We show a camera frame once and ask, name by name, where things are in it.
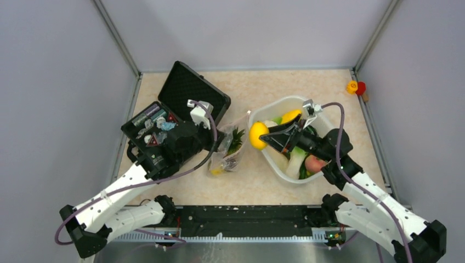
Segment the clear pink-dotted zip bag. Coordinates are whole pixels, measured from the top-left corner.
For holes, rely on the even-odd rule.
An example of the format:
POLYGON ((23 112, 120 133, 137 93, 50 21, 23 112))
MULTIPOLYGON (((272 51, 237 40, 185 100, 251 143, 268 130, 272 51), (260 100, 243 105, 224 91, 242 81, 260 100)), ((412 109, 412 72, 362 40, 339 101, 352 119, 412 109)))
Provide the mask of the clear pink-dotted zip bag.
POLYGON ((225 171, 225 174, 226 173, 231 173, 231 172, 234 172, 234 171, 237 171, 238 170, 238 166, 242 160, 242 156, 245 152, 245 148, 247 147, 248 145, 248 120, 249 120, 249 117, 250 117, 250 114, 251 114, 251 111, 247 111, 242 117, 240 117, 239 119, 233 121, 233 122, 230 122, 228 124, 225 124, 223 126, 220 127, 219 131, 221 132, 224 132, 225 133, 225 138, 224 140, 221 142, 221 144, 219 145, 219 148, 218 148, 218 151, 215 152, 212 157, 210 158, 209 162, 208 162, 208 170, 209 172, 212 170, 212 169, 218 169, 218 168, 222 168, 222 163, 224 160, 226 159, 235 159, 237 161, 237 166, 234 170, 232 171, 225 171), (228 151, 228 148, 231 144, 231 141, 232 141, 232 132, 233 130, 238 127, 239 130, 241 129, 244 129, 245 130, 245 134, 244 136, 242 137, 242 146, 241 148, 229 155, 229 156, 226 156, 226 153, 228 151))

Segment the toy pineapple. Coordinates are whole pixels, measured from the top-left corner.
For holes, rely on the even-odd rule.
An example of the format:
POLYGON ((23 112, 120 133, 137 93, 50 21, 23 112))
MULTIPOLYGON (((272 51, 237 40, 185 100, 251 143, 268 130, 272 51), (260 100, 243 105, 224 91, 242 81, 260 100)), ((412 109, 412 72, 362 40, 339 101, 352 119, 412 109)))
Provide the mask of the toy pineapple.
POLYGON ((232 136, 233 137, 232 137, 231 144, 230 144, 230 146, 228 148, 228 151, 226 153, 226 156, 229 156, 229 155, 237 152, 241 148, 241 146, 243 144, 242 137, 244 136, 244 134, 245 134, 245 130, 244 129, 239 130, 238 127, 236 127, 232 131, 232 136))

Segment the pink toy peach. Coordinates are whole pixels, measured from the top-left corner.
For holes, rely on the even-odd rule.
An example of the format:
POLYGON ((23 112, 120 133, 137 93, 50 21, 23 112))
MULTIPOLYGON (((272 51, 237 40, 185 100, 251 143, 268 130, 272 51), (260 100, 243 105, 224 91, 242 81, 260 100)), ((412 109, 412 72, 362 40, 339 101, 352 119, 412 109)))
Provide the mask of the pink toy peach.
POLYGON ((326 161, 319 159, 314 155, 309 155, 304 161, 306 170, 312 174, 320 172, 322 167, 324 167, 326 164, 326 161))

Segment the yellow toy lemon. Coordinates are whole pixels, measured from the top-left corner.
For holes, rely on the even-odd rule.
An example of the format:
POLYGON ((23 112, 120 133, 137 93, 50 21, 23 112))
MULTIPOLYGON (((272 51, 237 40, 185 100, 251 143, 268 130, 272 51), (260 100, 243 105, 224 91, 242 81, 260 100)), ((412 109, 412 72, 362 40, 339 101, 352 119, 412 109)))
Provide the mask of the yellow toy lemon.
POLYGON ((249 130, 249 141, 253 148, 257 150, 263 150, 266 148, 267 143, 262 141, 260 137, 267 135, 269 128, 263 122, 255 122, 252 124, 249 130))

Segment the white oval plastic basket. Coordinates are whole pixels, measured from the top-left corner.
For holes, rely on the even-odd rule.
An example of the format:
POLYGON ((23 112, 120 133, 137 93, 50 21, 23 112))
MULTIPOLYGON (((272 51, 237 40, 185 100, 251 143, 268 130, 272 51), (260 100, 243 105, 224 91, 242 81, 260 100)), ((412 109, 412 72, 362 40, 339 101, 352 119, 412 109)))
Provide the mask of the white oval plastic basket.
POLYGON ((324 163, 335 158, 337 129, 320 105, 302 96, 287 96, 253 111, 248 127, 251 145, 263 152, 276 175, 292 184, 323 176, 321 170, 299 179, 307 157, 324 163))

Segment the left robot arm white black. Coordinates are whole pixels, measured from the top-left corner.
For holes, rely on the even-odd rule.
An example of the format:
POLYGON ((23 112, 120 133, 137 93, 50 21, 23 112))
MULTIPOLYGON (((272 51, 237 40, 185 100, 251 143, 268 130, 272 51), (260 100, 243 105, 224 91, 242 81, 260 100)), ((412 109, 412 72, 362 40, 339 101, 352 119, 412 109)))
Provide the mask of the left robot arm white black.
POLYGON ((153 186, 190 174, 202 167, 227 137, 215 125, 180 122, 166 132, 157 146, 149 147, 115 182, 76 206, 66 205, 59 214, 81 259, 93 257, 109 242, 140 227, 175 222, 174 204, 168 197, 156 198, 123 210, 136 196, 153 186))

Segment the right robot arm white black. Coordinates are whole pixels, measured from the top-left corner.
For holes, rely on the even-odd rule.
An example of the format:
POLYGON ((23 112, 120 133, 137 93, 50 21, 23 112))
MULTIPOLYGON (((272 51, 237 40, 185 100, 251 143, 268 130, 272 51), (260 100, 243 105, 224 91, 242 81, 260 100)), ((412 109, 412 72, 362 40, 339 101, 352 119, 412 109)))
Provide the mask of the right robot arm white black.
POLYGON ((325 161, 321 171, 326 180, 364 206, 359 209, 340 194, 326 195, 321 211, 325 224, 356 229, 396 262, 438 262, 446 253, 446 227, 414 214, 382 190, 348 156, 353 146, 343 129, 332 129, 321 138, 308 130, 311 122, 301 115, 273 127, 256 122, 250 130, 251 143, 259 150, 269 146, 282 154, 300 148, 325 161))

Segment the dark purple toy fruit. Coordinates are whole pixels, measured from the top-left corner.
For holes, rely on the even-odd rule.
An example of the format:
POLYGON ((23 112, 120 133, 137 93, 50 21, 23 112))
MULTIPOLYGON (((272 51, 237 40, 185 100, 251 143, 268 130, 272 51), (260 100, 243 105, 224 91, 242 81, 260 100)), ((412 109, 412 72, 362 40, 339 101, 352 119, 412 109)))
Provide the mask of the dark purple toy fruit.
POLYGON ((226 159, 222 163, 222 168, 225 171, 232 171, 236 168, 237 161, 235 159, 226 159))

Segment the yellow-green toy mango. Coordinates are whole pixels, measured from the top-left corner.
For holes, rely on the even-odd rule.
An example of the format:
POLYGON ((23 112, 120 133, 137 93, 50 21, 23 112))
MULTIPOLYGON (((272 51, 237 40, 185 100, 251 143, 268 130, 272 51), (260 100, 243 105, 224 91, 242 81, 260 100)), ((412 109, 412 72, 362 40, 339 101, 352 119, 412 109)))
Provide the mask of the yellow-green toy mango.
POLYGON ((218 169, 212 169, 210 172, 213 176, 220 176, 225 173, 225 170, 222 168, 218 168, 218 169))

